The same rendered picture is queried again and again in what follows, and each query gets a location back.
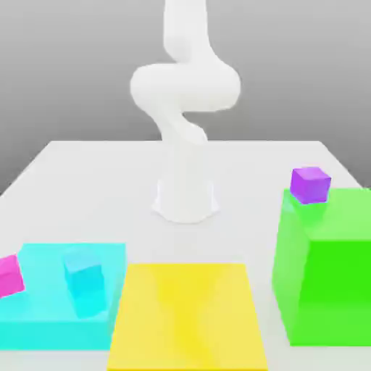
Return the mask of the small purple cube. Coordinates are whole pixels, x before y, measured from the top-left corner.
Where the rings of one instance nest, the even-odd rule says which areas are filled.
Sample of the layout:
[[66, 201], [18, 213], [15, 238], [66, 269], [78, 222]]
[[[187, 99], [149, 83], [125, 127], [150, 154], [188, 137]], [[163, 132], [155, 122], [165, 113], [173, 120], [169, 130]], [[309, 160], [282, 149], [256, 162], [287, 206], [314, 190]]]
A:
[[331, 180], [319, 167], [294, 168], [290, 192], [302, 204], [323, 203], [328, 200]]

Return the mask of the small cyan cube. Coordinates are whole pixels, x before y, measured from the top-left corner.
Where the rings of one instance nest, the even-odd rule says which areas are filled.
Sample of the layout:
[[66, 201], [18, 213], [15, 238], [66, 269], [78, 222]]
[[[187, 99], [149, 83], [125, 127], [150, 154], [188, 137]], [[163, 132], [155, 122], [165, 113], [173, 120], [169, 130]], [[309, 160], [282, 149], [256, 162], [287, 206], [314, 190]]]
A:
[[73, 245], [62, 256], [64, 276], [79, 318], [95, 316], [107, 308], [102, 261], [90, 247]]

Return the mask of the small pink cube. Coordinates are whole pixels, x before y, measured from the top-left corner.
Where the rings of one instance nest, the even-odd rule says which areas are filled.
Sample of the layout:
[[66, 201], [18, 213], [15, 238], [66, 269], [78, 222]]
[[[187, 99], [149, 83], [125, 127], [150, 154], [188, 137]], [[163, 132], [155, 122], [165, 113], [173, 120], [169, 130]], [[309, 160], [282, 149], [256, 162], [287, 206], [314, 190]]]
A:
[[0, 298], [25, 290], [16, 254], [0, 258]]

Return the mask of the large yellow box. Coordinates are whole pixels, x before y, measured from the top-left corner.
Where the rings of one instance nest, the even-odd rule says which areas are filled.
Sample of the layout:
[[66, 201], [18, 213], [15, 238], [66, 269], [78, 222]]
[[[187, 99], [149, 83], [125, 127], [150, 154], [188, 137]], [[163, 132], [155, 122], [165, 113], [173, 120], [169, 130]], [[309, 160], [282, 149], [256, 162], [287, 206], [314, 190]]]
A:
[[107, 371], [268, 371], [246, 266], [129, 264]]

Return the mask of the large green box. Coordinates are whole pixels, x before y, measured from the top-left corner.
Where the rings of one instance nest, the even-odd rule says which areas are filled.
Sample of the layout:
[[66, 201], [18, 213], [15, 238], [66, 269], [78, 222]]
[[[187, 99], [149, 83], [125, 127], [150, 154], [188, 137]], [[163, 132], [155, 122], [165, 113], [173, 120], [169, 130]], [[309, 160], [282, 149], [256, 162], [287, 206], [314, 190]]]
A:
[[283, 193], [272, 269], [292, 346], [371, 346], [371, 190], [302, 204]]

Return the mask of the large cyan box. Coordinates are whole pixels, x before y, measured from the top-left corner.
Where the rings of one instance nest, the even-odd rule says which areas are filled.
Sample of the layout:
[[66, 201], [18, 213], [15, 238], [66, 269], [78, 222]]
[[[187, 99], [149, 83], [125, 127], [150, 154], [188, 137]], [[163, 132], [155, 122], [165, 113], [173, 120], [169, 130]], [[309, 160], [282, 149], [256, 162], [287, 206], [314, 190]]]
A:
[[[76, 315], [62, 256], [73, 245], [101, 258], [107, 308]], [[128, 265], [123, 243], [27, 243], [18, 255], [25, 290], [0, 299], [0, 350], [107, 350]]]

